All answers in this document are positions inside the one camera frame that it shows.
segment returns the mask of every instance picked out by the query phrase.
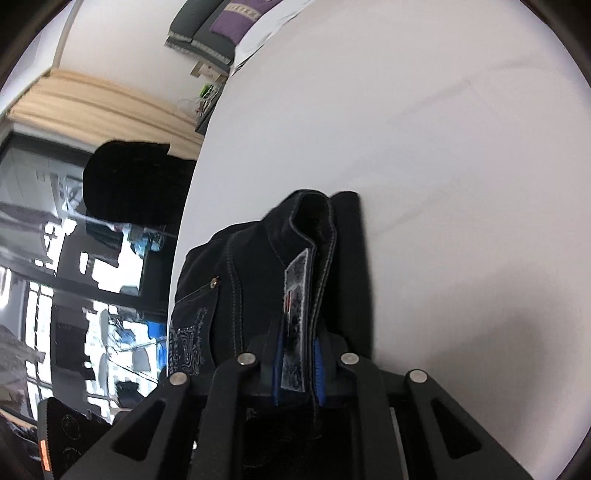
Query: embroidered pattern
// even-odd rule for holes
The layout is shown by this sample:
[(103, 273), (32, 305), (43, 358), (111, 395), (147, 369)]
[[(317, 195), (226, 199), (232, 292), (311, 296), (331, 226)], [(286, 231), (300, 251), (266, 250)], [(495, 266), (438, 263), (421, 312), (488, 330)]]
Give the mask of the embroidered pattern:
[(230, 3), (226, 8), (224, 8), (224, 10), (226, 12), (240, 14), (253, 22), (256, 22), (261, 17), (261, 13), (258, 10), (242, 4)]
[(196, 313), (195, 323), (190, 327), (171, 328), (168, 337), (168, 371), (184, 372), (187, 375), (199, 375), (204, 364), (202, 354), (202, 327), (207, 315), (207, 308), (202, 307)]

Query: orange tag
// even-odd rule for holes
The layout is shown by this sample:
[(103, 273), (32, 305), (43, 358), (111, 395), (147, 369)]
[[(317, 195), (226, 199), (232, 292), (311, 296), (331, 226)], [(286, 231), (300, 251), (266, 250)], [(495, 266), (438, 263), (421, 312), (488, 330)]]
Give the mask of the orange tag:
[(47, 453), (47, 442), (45, 440), (39, 442), (39, 452), (41, 453), (43, 469), (46, 472), (51, 472), (51, 467), (49, 466), (49, 454)]

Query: fabric label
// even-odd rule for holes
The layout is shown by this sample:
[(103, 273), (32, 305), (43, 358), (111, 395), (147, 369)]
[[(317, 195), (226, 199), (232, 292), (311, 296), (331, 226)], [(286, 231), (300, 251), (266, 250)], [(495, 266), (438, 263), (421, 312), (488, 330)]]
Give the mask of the fabric label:
[(307, 284), (309, 282), (310, 249), (306, 248), (284, 272), (285, 348), (281, 368), (281, 388), (305, 392), (304, 345), (308, 318)]

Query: metal rivet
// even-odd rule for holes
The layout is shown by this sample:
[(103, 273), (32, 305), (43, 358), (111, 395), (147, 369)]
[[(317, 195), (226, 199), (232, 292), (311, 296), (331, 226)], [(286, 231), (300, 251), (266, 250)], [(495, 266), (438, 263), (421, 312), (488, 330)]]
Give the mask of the metal rivet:
[(415, 383), (425, 383), (428, 378), (423, 370), (413, 370), (408, 376)]
[(340, 361), (345, 365), (355, 365), (359, 363), (359, 357), (352, 352), (343, 353), (343, 355), (340, 356)]
[(187, 375), (183, 372), (176, 372), (170, 376), (170, 382), (173, 385), (183, 385), (187, 381)]
[(256, 362), (254, 353), (244, 352), (238, 355), (238, 363), (241, 365), (252, 365), (254, 362)]

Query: dark gray cushion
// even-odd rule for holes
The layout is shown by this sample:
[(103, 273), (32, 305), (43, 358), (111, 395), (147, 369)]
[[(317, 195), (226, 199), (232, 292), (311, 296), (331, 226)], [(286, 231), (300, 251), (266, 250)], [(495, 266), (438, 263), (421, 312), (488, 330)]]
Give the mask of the dark gray cushion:
[(170, 24), (169, 37), (191, 41), (222, 0), (187, 0)]
[(232, 62), (234, 61), (234, 51), (236, 48), (234, 43), (232, 43), (232, 41), (226, 37), (209, 31), (210, 27), (217, 20), (219, 15), (223, 12), (223, 9), (226, 8), (226, 6), (228, 5), (228, 3), (230, 3), (230, 0), (223, 0), (218, 5), (216, 10), (203, 23), (201, 28), (197, 30), (195, 35), (193, 35), (193, 41), (191, 42), (191, 44), (197, 48), (201, 48), (206, 51), (208, 51), (208, 49), (211, 49), (213, 50), (213, 52), (224, 57), (224, 59), (220, 58), (220, 61), (226, 62), (229, 60), (229, 64), (232, 64)]
[(198, 59), (206, 60), (211, 65), (214, 65), (215, 67), (217, 67), (218, 69), (220, 69), (221, 71), (223, 71), (225, 73), (230, 72), (230, 65), (232, 62), (226, 64), (224, 61), (220, 60), (218, 54), (216, 55), (216, 57), (213, 57), (212, 55), (210, 55), (209, 53), (204, 51), (202, 48), (195, 47), (194, 45), (191, 45), (188, 42), (184, 42), (182, 40), (178, 40), (178, 39), (172, 38), (172, 37), (168, 37), (166, 39), (165, 45), (167, 47), (178, 50), (182, 53), (192, 55)]

